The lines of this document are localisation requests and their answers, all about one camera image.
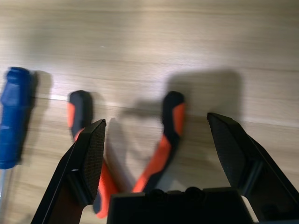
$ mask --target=wood grain surface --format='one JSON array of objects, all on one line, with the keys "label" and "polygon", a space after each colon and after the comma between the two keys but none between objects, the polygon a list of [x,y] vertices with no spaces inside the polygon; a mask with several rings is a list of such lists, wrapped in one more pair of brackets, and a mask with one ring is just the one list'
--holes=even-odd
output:
[{"label": "wood grain surface", "polygon": [[[31,222],[71,145],[66,100],[80,89],[92,92],[95,119],[107,119],[123,190],[155,150],[169,90],[185,94],[187,117],[159,188],[228,186],[205,118],[218,112],[240,121],[299,189],[298,40],[297,0],[1,0],[0,73],[21,66],[40,81],[1,223]],[[106,220],[86,207],[81,223]]]}]

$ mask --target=rubber grip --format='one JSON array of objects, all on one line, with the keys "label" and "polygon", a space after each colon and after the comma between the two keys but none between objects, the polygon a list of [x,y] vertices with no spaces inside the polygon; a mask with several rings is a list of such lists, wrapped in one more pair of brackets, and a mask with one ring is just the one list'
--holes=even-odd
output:
[{"label": "rubber grip", "polygon": [[31,74],[24,68],[12,67],[7,73],[1,103],[0,169],[16,165],[18,150],[25,130],[23,128],[31,101]]},{"label": "rubber grip", "polygon": [[[83,90],[72,92],[68,103],[68,126],[74,141],[77,140],[81,131],[92,123],[92,119],[93,99],[90,93]],[[108,215],[110,197],[118,192],[106,162],[103,160],[98,193],[93,203],[93,209],[98,218],[105,218]]]},{"label": "rubber grip", "polygon": [[69,95],[68,126],[74,139],[93,120],[93,99],[90,93],[79,90]]},{"label": "rubber grip", "polygon": [[119,190],[110,174],[108,166],[103,161],[98,194],[93,203],[93,210],[98,218],[105,218],[108,215],[110,197],[119,193]]},{"label": "rubber grip", "polygon": [[164,131],[162,138],[132,192],[148,193],[156,187],[178,148],[179,139],[183,133],[184,117],[184,96],[179,92],[169,92],[163,101],[162,123]]}]

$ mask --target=blue screwdriver handle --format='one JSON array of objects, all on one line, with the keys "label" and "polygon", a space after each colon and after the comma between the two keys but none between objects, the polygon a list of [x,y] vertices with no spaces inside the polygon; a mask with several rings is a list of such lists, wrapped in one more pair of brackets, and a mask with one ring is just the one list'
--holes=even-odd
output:
[{"label": "blue screwdriver handle", "polygon": [[13,168],[17,163],[31,97],[32,77],[29,70],[11,67],[6,77],[7,83],[1,96],[3,109],[0,125],[0,169]]}]

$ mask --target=pliers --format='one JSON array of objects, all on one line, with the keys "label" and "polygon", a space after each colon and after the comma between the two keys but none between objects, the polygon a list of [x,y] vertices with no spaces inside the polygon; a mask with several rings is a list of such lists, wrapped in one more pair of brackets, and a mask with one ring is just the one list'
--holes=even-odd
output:
[{"label": "pliers", "polygon": [[[178,143],[183,133],[184,117],[184,96],[179,92],[170,91],[162,105],[163,135],[132,192],[148,193],[156,187],[178,149]],[[69,94],[68,126],[74,141],[77,140],[79,133],[92,123],[92,119],[93,99],[91,94],[83,90]],[[110,196],[117,193],[119,193],[119,189],[107,163],[103,160],[98,193],[93,203],[93,210],[98,218],[105,218],[108,215]]]}]

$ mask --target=black plastic part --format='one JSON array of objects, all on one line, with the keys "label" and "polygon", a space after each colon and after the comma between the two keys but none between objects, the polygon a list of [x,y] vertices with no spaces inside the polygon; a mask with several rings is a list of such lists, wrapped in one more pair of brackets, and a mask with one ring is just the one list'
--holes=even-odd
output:
[{"label": "black plastic part", "polygon": [[175,91],[170,91],[163,100],[162,123],[164,126],[164,135],[166,136],[166,138],[171,144],[171,153],[163,169],[153,174],[148,179],[148,182],[143,189],[143,192],[145,193],[151,192],[157,186],[158,182],[160,181],[162,175],[164,174],[169,164],[173,160],[173,157],[178,149],[180,136],[175,132],[174,129],[173,109],[184,102],[185,102],[184,95],[181,94],[180,92],[175,92]]},{"label": "black plastic part", "polygon": [[69,102],[75,106],[75,114],[71,134],[73,138],[76,134],[89,126],[93,120],[93,98],[89,92],[79,90],[69,95]]},{"label": "black plastic part", "polygon": [[107,224],[252,224],[238,191],[189,188],[186,192],[117,194],[111,197]]},{"label": "black plastic part", "polygon": [[78,224],[93,204],[103,160],[105,120],[86,127],[60,160],[32,224]]},{"label": "black plastic part", "polygon": [[101,196],[100,196],[100,193],[98,190],[97,196],[95,197],[95,200],[93,202],[93,211],[95,214],[98,214],[101,211],[101,205],[102,205],[102,201],[101,201]]},{"label": "black plastic part", "polygon": [[209,113],[217,154],[232,187],[259,221],[299,219],[299,193],[266,150],[231,118]]}]

